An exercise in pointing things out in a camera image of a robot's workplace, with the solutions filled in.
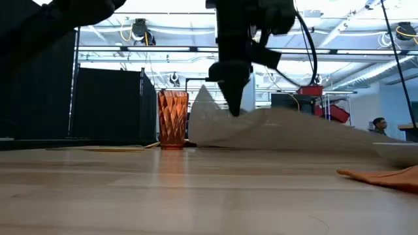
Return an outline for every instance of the black curtain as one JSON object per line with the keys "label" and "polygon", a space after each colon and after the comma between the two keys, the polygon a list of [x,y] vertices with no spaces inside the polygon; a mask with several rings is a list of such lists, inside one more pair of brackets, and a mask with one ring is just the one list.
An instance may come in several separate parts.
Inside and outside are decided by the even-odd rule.
{"label": "black curtain", "polygon": [[[2,1],[0,35],[38,9],[40,6],[31,0]],[[0,138],[38,140],[68,135],[74,36],[75,32],[69,33],[22,65],[4,85],[0,94]]]}
{"label": "black curtain", "polygon": [[76,81],[73,137],[148,142],[155,136],[156,106],[142,102],[146,95],[155,103],[155,90],[140,72],[81,68]]}

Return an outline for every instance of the person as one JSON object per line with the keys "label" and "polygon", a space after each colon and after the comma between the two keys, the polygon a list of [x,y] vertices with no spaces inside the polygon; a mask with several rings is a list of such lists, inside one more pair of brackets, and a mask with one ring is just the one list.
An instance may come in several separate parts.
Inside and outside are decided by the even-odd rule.
{"label": "person", "polygon": [[373,125],[374,130],[370,130],[371,132],[386,135],[385,129],[387,128],[387,122],[383,117],[378,117],[373,120]]}

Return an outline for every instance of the textured orange cup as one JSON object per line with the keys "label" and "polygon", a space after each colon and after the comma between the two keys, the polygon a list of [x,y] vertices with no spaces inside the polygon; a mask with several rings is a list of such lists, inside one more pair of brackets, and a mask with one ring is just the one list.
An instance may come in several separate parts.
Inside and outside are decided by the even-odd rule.
{"label": "textured orange cup", "polygon": [[162,149],[183,149],[189,94],[158,92],[159,130]]}

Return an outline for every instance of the wooden tabletop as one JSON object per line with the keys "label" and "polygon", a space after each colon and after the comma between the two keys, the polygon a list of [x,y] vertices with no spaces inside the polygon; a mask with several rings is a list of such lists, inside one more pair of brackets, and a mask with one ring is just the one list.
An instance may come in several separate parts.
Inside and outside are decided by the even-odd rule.
{"label": "wooden tabletop", "polygon": [[330,153],[4,151],[0,234],[417,234],[418,196],[340,168],[391,169]]}

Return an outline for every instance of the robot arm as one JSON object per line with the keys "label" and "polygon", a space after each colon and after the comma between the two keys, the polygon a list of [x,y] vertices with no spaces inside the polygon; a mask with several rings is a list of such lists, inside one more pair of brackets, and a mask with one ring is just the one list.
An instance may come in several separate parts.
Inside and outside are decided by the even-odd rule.
{"label": "robot arm", "polygon": [[[219,84],[231,114],[238,116],[251,63],[277,69],[281,54],[265,48],[268,37],[289,32],[297,12],[293,0],[207,0],[206,8],[216,8],[219,47],[208,81]],[[252,38],[259,29],[257,43]]]}
{"label": "robot arm", "polygon": [[9,73],[29,61],[75,27],[110,17],[126,0],[55,0],[18,27],[0,37],[7,45],[0,52],[2,72]]}

